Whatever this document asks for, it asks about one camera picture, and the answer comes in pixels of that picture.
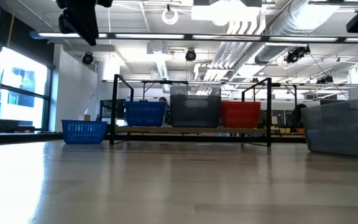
storage bin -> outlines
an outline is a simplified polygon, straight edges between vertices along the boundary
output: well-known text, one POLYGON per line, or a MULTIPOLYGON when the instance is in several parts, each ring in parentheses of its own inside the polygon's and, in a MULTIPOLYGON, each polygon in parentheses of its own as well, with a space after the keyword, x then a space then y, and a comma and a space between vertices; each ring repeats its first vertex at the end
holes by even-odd
POLYGON ((258 102, 222 102, 222 124, 225 128, 256 128, 259 112, 258 102))
POLYGON ((358 100, 307 107, 301 112, 310 151, 358 156, 358 100))
POLYGON ((219 126, 220 87, 172 86, 170 89, 172 126, 219 126))
POLYGON ((62 120, 66 144, 99 144, 104 139, 107 122, 62 120))
POLYGON ((166 103, 125 102, 125 120, 128 126, 162 126, 166 103))

security camera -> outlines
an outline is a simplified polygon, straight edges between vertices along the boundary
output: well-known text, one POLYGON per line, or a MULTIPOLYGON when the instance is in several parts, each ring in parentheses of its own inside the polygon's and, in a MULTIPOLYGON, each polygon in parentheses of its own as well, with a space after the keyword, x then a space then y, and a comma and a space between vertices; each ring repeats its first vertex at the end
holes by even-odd
POLYGON ((60 9, 64 9, 59 17, 60 31, 64 34, 76 32, 91 46, 95 46, 99 38, 95 5, 111 7, 112 0, 56 0, 56 3, 60 9))
POLYGON ((93 59, 92 52, 85 52, 85 55, 82 58, 82 63, 84 63, 84 65, 91 65, 93 63, 93 59))
POLYGON ((185 57, 186 61, 192 62, 192 61, 196 60, 196 57, 197 57, 197 55, 196 55, 196 52, 194 51, 194 49, 187 50, 186 57, 185 57))

ventilation duct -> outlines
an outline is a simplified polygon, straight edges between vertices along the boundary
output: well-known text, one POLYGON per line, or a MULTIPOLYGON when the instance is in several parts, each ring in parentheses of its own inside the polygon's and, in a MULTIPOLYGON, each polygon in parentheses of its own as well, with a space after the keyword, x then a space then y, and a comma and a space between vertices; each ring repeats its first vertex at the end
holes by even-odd
MULTIPOLYGON (((293 2, 277 17, 273 24, 265 31, 265 35, 309 35, 339 8, 339 6, 319 6, 309 5, 309 0, 293 0, 293 2)), ((286 46, 274 46, 254 43, 249 48, 248 53, 237 64, 235 75, 246 72, 251 77, 259 72, 264 66, 258 69, 244 69, 245 63, 268 64, 280 55, 286 46)))

laminate floor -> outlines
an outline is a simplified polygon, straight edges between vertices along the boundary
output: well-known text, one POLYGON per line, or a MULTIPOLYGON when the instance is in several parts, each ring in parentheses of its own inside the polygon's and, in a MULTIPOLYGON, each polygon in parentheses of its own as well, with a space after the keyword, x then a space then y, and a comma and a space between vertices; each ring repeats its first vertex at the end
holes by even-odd
POLYGON ((3 145, 0 223, 353 224, 358 157, 306 144, 3 145))

clear plastic bin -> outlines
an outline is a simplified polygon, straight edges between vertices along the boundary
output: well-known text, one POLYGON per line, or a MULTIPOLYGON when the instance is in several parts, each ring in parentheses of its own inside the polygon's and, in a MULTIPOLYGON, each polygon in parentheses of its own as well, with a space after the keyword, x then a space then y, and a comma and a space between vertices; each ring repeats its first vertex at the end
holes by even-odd
POLYGON ((219 87, 172 86, 170 89, 172 126, 219 126, 221 89, 219 87))
POLYGON ((310 151, 358 156, 358 100, 302 109, 310 151))

